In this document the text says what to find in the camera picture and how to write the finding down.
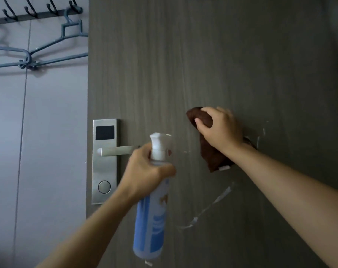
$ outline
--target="blue label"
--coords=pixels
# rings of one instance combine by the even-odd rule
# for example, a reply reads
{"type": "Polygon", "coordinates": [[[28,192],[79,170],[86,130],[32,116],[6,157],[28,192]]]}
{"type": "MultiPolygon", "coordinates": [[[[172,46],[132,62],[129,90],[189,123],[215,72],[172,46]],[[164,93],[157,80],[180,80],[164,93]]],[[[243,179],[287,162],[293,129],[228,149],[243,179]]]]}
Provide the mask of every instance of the blue label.
{"type": "Polygon", "coordinates": [[[150,241],[150,252],[156,252],[162,248],[164,243],[164,227],[166,214],[153,217],[153,229],[150,241]]]}
{"type": "Polygon", "coordinates": [[[134,244],[133,247],[144,251],[145,236],[148,227],[150,195],[141,199],[137,204],[137,217],[135,220],[134,244]]]}

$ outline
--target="person's right arm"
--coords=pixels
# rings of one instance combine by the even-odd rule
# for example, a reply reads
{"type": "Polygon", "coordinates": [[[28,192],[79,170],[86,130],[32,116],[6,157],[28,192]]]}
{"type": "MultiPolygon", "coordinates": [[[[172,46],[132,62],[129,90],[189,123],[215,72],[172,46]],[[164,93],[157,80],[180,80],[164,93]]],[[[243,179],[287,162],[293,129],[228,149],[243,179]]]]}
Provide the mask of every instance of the person's right arm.
{"type": "Polygon", "coordinates": [[[330,267],[338,267],[338,191],[242,142],[242,130],[229,110],[204,107],[207,128],[196,119],[209,144],[247,173],[268,200],[330,267]]]}

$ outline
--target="silver lock plate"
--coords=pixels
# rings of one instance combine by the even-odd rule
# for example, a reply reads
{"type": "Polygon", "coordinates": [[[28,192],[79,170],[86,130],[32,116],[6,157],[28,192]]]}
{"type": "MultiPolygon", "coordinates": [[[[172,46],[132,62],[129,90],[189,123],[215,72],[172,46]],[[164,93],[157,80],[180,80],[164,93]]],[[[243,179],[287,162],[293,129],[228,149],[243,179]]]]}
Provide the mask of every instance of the silver lock plate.
{"type": "Polygon", "coordinates": [[[117,156],[101,156],[98,149],[119,145],[119,119],[93,121],[92,204],[104,203],[117,188],[117,156]]]}

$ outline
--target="white bottle cap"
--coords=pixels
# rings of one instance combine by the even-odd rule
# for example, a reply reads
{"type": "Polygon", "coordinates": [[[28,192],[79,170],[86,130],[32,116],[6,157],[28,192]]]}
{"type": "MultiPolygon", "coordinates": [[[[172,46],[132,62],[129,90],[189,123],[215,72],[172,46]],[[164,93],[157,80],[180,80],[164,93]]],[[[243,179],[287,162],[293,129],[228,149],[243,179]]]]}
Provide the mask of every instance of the white bottle cap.
{"type": "Polygon", "coordinates": [[[166,161],[168,150],[171,147],[171,135],[153,133],[150,135],[152,151],[150,159],[157,161],[166,161]]]}

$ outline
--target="person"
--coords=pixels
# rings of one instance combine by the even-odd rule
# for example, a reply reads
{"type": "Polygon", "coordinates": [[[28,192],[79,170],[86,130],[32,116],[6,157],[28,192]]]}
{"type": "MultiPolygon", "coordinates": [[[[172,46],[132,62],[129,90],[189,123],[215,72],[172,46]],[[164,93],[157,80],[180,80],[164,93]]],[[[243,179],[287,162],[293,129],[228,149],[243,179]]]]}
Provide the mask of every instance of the person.
{"type": "MultiPolygon", "coordinates": [[[[204,107],[211,128],[196,119],[205,139],[243,169],[287,222],[330,267],[338,267],[338,191],[244,144],[242,129],[226,109],[204,107]]],[[[120,221],[141,198],[176,173],[150,164],[151,144],[135,150],[117,190],[72,237],[37,268],[97,267],[120,221]]]]}

